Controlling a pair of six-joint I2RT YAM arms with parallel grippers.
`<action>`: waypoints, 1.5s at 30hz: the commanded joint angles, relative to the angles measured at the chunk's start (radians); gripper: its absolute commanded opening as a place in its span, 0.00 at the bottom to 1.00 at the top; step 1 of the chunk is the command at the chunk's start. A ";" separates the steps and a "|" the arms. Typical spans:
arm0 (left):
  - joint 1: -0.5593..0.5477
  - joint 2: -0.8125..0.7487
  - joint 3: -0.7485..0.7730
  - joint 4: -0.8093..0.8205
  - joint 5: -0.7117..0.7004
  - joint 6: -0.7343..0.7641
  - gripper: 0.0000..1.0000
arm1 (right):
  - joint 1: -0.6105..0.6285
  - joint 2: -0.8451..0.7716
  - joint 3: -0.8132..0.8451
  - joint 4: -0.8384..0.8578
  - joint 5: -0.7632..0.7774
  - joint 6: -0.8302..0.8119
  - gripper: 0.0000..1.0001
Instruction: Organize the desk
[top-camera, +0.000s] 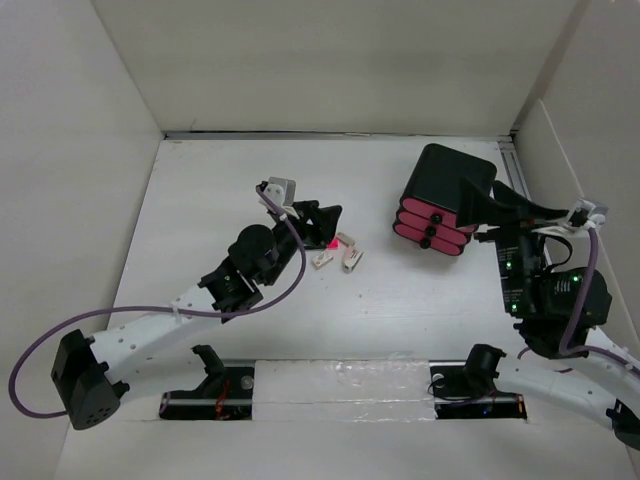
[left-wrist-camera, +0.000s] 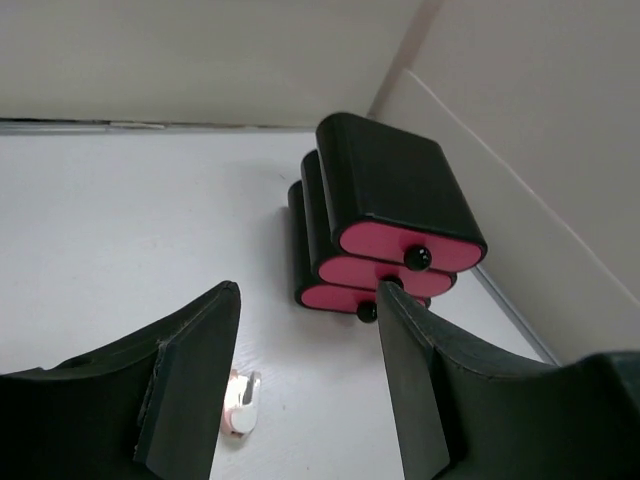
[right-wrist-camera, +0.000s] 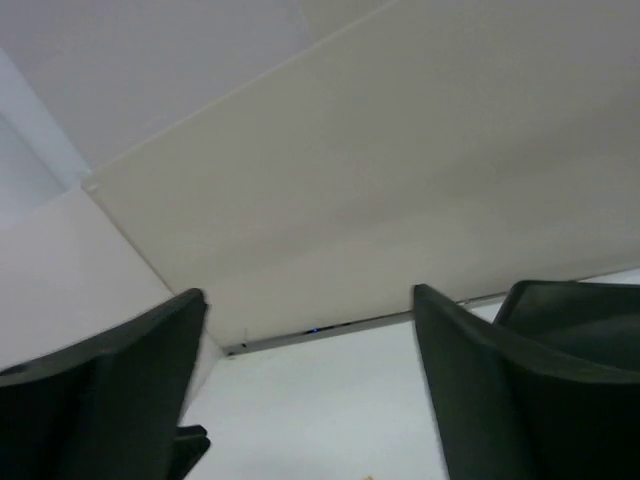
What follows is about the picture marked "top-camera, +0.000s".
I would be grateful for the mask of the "beige clip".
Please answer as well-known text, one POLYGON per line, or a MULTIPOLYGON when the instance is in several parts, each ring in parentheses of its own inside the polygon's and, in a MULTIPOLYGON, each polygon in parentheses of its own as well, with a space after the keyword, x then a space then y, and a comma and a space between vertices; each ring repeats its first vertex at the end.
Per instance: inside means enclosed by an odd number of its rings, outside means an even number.
POLYGON ((322 269, 334 260, 331 250, 324 250, 311 259, 311 264, 316 270, 322 269))
POLYGON ((341 262, 342 268, 346 273, 351 273, 362 259, 363 251, 356 247, 356 240, 344 232, 337 232, 336 238, 346 247, 341 262))

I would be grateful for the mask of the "black drawer cabinet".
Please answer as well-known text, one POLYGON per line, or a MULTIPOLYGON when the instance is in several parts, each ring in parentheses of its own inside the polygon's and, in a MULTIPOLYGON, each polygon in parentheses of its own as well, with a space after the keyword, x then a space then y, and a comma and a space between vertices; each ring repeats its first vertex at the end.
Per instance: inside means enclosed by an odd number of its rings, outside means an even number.
MULTIPOLYGON (((489 161, 430 143, 421 152, 399 199, 396 214, 404 210, 401 201, 405 198, 416 198, 457 213, 459 183, 463 178, 469 178, 489 193, 496 175, 497 168, 489 161)), ((433 224, 442 223, 439 214, 433 214, 429 219, 433 224)))

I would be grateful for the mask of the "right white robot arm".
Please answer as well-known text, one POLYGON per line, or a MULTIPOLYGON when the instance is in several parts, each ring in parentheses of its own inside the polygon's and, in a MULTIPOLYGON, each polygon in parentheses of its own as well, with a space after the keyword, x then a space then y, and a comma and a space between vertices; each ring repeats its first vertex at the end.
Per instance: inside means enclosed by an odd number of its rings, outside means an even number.
POLYGON ((602 330, 612 297, 597 271, 598 232, 608 208, 578 199, 545 208, 496 181, 460 182, 459 227, 484 225, 475 240, 495 246, 503 304, 536 355, 571 374, 526 366, 497 347, 476 344, 462 369, 471 392, 533 396, 575 412, 639 447, 639 361, 602 330))

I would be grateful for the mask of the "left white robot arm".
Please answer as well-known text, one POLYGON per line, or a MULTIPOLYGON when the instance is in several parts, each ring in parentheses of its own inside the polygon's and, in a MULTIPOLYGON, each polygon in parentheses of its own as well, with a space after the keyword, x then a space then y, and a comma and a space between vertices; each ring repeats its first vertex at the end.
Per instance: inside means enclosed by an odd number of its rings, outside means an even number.
POLYGON ((93 428, 124 404, 156 393, 188 390, 171 385, 162 353, 181 341, 283 301, 301 282, 266 301, 260 291, 279 279, 296 254, 324 249, 335 237, 342 207, 316 200, 290 206, 266 202, 274 224, 245 227, 221 263, 169 306, 136 306, 138 318, 91 336, 75 329, 58 345, 51 379, 76 431, 93 428))

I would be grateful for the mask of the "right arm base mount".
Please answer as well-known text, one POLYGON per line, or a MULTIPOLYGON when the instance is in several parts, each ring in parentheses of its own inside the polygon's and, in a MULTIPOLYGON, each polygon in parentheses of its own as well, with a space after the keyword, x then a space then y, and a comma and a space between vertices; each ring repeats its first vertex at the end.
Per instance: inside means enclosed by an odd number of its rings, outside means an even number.
POLYGON ((496 347, 476 344, 464 361, 430 361, 427 393, 434 399, 435 418, 526 420, 523 397, 500 391, 495 385, 498 364, 505 357, 506 353, 496 347))

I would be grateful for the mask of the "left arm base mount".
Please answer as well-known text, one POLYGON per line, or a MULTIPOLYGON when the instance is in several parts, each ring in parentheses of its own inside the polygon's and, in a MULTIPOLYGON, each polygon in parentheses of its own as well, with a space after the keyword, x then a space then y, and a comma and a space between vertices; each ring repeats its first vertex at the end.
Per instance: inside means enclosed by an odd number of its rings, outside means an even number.
POLYGON ((251 420, 256 362, 224 362, 210 345, 196 345, 192 352, 203 363, 204 378, 192 390, 164 393, 159 418, 170 421, 251 420))

